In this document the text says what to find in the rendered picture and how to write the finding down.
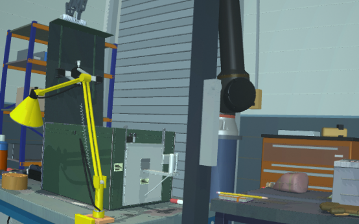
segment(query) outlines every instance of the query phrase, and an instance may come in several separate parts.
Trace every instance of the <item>blue shelf post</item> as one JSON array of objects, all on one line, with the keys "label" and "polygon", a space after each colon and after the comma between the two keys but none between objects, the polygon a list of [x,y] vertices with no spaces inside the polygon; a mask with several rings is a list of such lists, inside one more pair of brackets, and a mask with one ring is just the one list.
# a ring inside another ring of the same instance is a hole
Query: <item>blue shelf post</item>
[{"label": "blue shelf post", "polygon": [[[115,81],[115,73],[116,73],[116,58],[117,58],[117,48],[112,49],[111,51],[110,74],[113,76],[113,78],[109,82],[108,118],[110,120],[113,114],[113,94],[114,94],[114,81]],[[108,128],[111,128],[111,122],[107,122],[106,126]]]},{"label": "blue shelf post", "polygon": [[[31,22],[29,51],[27,52],[27,66],[26,66],[26,76],[25,76],[25,81],[24,81],[23,100],[29,96],[29,91],[30,91],[31,69],[32,69],[31,60],[33,59],[34,44],[35,44],[35,40],[36,40],[36,31],[37,31],[37,28],[34,27],[34,25],[33,25],[34,23],[37,23],[37,21]],[[26,158],[26,134],[27,134],[27,127],[21,126],[19,169],[24,169],[24,162],[25,162],[25,158]]]},{"label": "blue shelf post", "polygon": [[10,41],[12,40],[12,33],[8,30],[6,35],[5,54],[3,56],[3,68],[2,68],[2,80],[1,80],[1,92],[0,92],[0,135],[2,135],[3,126],[3,111],[5,104],[5,89],[6,89],[6,76],[8,74],[8,66],[6,63],[9,61]]}]

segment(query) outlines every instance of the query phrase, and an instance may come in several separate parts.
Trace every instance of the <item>pink bag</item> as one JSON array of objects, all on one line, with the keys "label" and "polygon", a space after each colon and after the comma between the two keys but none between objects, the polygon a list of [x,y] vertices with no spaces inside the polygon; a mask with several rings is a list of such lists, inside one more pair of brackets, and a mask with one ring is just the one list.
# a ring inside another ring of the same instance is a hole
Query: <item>pink bag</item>
[{"label": "pink bag", "polygon": [[272,188],[284,192],[305,193],[308,190],[308,175],[306,173],[286,173]]}]

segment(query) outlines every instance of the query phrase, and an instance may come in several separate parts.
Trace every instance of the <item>yellow desk lamp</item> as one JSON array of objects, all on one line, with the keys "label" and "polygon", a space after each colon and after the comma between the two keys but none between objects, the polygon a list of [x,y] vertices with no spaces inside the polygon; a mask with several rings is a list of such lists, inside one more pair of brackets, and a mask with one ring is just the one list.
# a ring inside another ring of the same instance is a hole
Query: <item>yellow desk lamp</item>
[{"label": "yellow desk lamp", "polygon": [[100,169],[100,160],[99,160],[99,151],[98,151],[98,142],[97,142],[97,135],[95,133],[95,122],[93,119],[93,108],[92,108],[92,100],[91,100],[91,91],[89,90],[89,82],[91,81],[92,77],[90,74],[81,73],[81,75],[71,81],[64,82],[62,84],[58,84],[46,89],[32,89],[30,95],[22,101],[11,113],[10,117],[16,121],[17,123],[37,128],[43,126],[42,115],[40,104],[38,102],[38,96],[44,96],[45,93],[51,92],[53,90],[57,90],[63,87],[67,87],[69,85],[82,83],[82,89],[84,92],[84,102],[86,105],[86,117],[87,117],[87,126],[88,126],[88,135],[89,135],[89,144],[91,146],[91,153],[92,153],[92,163],[94,167],[93,176],[93,186],[95,187],[95,209],[92,211],[91,215],[75,215],[75,223],[95,223],[95,218],[101,219],[108,219],[110,217],[104,216],[103,210],[103,190],[106,188],[106,176],[102,175],[102,171]]}]

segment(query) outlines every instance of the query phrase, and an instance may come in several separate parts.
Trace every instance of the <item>shelving unit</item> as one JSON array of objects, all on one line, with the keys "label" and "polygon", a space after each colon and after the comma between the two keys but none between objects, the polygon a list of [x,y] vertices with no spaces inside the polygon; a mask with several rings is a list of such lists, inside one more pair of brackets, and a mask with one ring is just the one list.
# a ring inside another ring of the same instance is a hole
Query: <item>shelving unit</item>
[{"label": "shelving unit", "polygon": [[[27,53],[27,60],[18,60],[14,62],[9,61],[9,53],[10,53],[10,43],[11,39],[19,38],[25,39],[29,41],[29,50]],[[8,73],[8,69],[14,69],[19,71],[25,71],[25,83],[24,83],[24,95],[23,99],[29,96],[30,91],[30,79],[31,73],[43,74],[46,75],[47,71],[47,62],[41,60],[33,59],[34,54],[34,44],[41,43],[44,45],[48,45],[48,37],[49,37],[49,27],[45,25],[38,24],[37,21],[33,21],[32,23],[16,28],[14,30],[8,30],[6,35],[6,44],[5,44],[5,54],[3,58],[3,69],[2,69],[2,80],[1,80],[1,92],[0,92],[0,135],[2,134],[3,128],[3,115],[9,114],[16,104],[9,105],[4,107],[5,104],[5,90],[6,90],[6,76]],[[114,92],[114,76],[115,76],[115,65],[116,65],[116,57],[117,57],[117,44],[105,43],[105,48],[112,49],[112,57],[111,57],[111,69],[110,74],[104,74],[105,78],[110,79],[109,84],[109,103],[108,103],[108,117],[104,117],[103,121],[107,122],[107,127],[111,127],[111,116],[113,110],[113,92]],[[37,133],[40,136],[43,136],[40,132],[36,131],[33,128],[28,128]],[[19,169],[23,169],[25,165],[25,145],[26,145],[26,134],[27,127],[21,126],[20,133],[20,156],[19,156]]]}]

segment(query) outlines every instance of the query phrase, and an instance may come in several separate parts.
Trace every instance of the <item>pencil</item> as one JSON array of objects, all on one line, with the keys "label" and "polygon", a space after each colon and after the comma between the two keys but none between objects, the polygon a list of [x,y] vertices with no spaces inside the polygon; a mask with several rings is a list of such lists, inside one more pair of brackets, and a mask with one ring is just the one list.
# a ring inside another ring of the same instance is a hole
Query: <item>pencil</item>
[{"label": "pencil", "polygon": [[252,198],[259,198],[259,199],[268,199],[268,197],[249,196],[247,194],[234,194],[234,193],[226,193],[226,192],[217,192],[217,194],[223,194],[223,195],[228,195],[228,196],[240,196],[240,197],[252,197]]}]

